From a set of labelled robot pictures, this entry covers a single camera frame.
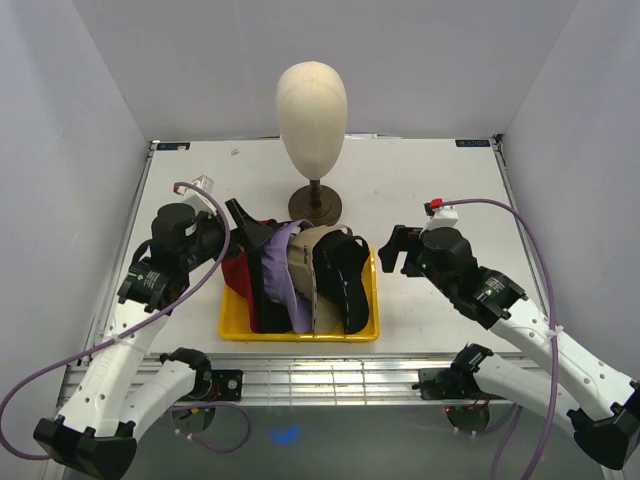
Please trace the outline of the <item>aluminium frame rail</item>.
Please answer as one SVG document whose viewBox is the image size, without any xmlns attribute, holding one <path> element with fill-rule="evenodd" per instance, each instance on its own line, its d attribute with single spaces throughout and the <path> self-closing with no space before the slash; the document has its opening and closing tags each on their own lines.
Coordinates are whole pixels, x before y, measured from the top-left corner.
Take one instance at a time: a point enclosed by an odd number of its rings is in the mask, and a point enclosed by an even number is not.
<svg viewBox="0 0 640 480">
<path fill-rule="evenodd" d="M 119 254 L 124 266 L 149 236 L 157 209 L 174 200 L 178 180 L 211 177 L 214 196 L 234 197 L 254 216 L 282 219 L 299 185 L 281 142 L 194 142 L 180 150 L 156 145 L 135 197 Z M 510 202 L 511 189 L 498 145 L 460 147 L 451 139 L 348 138 L 327 179 L 343 199 L 343 221 L 381 247 L 400 223 L 424 222 L 423 203 L 434 197 L 486 197 Z M 492 349 L 520 368 L 535 364 L 505 341 L 460 317 L 426 281 L 400 274 L 377 276 L 379 336 L 370 343 L 245 342 L 219 335 L 224 281 L 215 276 L 168 318 L 128 383 L 134 391 L 159 369 L 159 356 L 178 347 L 212 357 L 217 368 L 244 373 L 249 406 L 415 404 L 420 369 L 447 365 L 466 344 Z"/>
</svg>

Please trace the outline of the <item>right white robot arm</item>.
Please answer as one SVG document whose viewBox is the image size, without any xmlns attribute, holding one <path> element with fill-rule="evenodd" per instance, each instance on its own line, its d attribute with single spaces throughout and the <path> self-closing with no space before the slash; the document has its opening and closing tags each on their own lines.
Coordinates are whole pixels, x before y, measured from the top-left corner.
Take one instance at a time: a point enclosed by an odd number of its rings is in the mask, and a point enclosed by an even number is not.
<svg viewBox="0 0 640 480">
<path fill-rule="evenodd" d="M 499 271 L 478 265 L 470 243 L 452 227 L 397 225 L 380 249 L 382 269 L 399 253 L 408 277 L 429 280 L 462 316 L 516 346 L 541 368 L 517 367 L 488 348 L 470 344 L 433 386 L 445 394 L 497 395 L 571 434 L 598 464 L 620 470 L 639 445 L 639 383 L 610 367 L 549 319 L 525 291 Z"/>
</svg>

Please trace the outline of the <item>dark wooden mannequin stand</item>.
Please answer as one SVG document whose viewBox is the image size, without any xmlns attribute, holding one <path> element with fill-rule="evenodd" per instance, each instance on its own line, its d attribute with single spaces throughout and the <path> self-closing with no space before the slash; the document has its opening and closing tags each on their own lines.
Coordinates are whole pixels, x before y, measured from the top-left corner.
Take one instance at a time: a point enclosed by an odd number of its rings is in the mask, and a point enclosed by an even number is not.
<svg viewBox="0 0 640 480">
<path fill-rule="evenodd" d="M 320 180 L 310 180 L 289 199 L 288 212 L 292 220 L 308 220 L 314 226 L 335 225 L 342 214 L 339 194 Z"/>
</svg>

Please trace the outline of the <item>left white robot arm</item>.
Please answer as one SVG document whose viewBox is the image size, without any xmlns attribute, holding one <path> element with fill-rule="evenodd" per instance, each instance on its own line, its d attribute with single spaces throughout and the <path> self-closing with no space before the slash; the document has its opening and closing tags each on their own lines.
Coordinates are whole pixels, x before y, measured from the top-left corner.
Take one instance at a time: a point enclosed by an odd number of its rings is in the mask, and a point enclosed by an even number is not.
<svg viewBox="0 0 640 480">
<path fill-rule="evenodd" d="M 224 380 L 207 355 L 186 347 L 162 355 L 154 376 L 130 388 L 173 308 L 197 290 L 191 272 L 254 252 L 272 237 L 273 228 L 249 216 L 236 200 L 226 207 L 235 228 L 200 195 L 192 203 L 158 209 L 151 237 L 135 250 L 116 293 L 106 348 L 93 354 L 56 417 L 35 428 L 36 442 L 54 461 L 95 479 L 120 479 L 144 433 L 175 403 L 209 409 L 226 396 Z"/>
</svg>

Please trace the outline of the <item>black R sport cap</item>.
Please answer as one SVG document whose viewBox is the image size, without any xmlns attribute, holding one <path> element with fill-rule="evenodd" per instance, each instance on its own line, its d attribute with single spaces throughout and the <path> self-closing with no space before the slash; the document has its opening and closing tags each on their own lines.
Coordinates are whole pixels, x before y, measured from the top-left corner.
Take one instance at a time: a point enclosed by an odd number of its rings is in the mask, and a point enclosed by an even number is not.
<svg viewBox="0 0 640 480">
<path fill-rule="evenodd" d="M 359 333 L 369 319 L 362 270 L 370 256 L 366 240 L 334 231 L 313 247 L 318 292 L 339 309 L 346 334 Z"/>
</svg>

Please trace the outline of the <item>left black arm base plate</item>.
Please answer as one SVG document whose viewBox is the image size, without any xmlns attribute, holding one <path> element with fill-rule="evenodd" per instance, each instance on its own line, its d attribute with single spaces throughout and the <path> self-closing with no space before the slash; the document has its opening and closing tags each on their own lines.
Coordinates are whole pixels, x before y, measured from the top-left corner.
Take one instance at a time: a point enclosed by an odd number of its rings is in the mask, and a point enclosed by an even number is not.
<svg viewBox="0 0 640 480">
<path fill-rule="evenodd" d="M 197 373 L 193 390 L 187 395 L 196 401 L 239 401 L 242 397 L 242 370 L 209 370 Z"/>
</svg>

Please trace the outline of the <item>purple LA cap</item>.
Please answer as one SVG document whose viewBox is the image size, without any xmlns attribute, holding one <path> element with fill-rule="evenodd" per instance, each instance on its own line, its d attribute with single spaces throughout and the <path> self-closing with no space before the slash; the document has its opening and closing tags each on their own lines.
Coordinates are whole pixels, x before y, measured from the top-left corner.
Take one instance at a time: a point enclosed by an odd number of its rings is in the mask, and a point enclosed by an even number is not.
<svg viewBox="0 0 640 480">
<path fill-rule="evenodd" d="M 308 220 L 297 220 L 279 227 L 264 244 L 261 257 L 264 292 L 270 300 L 286 307 L 296 334 L 310 331 L 312 313 L 310 302 L 294 287 L 288 269 L 287 248 L 294 235 L 311 226 Z"/>
</svg>

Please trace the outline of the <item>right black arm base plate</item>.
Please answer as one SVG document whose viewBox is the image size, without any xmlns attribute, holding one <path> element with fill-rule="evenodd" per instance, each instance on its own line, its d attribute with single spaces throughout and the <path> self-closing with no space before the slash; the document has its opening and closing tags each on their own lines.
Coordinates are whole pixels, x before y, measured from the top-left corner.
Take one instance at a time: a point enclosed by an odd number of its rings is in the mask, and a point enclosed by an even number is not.
<svg viewBox="0 0 640 480">
<path fill-rule="evenodd" d="M 486 396 L 471 373 L 453 368 L 420 369 L 418 382 L 412 385 L 412 389 L 419 391 L 423 400 L 479 400 Z"/>
</svg>

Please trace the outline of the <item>black cap red trim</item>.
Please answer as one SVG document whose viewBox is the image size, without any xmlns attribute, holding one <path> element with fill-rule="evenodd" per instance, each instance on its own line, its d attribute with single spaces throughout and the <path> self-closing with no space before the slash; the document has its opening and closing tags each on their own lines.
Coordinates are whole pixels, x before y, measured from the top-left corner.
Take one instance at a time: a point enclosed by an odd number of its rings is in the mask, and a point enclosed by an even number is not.
<svg viewBox="0 0 640 480">
<path fill-rule="evenodd" d="M 292 329 L 285 305 L 271 300 L 265 291 L 262 251 L 255 240 L 248 252 L 248 271 L 251 283 L 251 329 L 257 334 L 283 334 Z"/>
</svg>

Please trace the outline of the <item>beige R cap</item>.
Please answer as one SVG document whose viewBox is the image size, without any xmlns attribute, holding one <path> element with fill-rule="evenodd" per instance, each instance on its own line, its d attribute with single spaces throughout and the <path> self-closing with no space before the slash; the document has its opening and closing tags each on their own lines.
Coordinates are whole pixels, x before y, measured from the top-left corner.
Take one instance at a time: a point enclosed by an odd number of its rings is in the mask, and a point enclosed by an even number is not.
<svg viewBox="0 0 640 480">
<path fill-rule="evenodd" d="M 329 233 L 352 234 L 352 229 L 344 224 L 313 226 L 308 220 L 301 220 L 298 228 L 287 246 L 289 273 L 295 289 L 310 303 L 311 331 L 316 335 L 332 334 L 338 327 L 340 313 L 336 305 L 318 293 L 313 247 Z"/>
</svg>

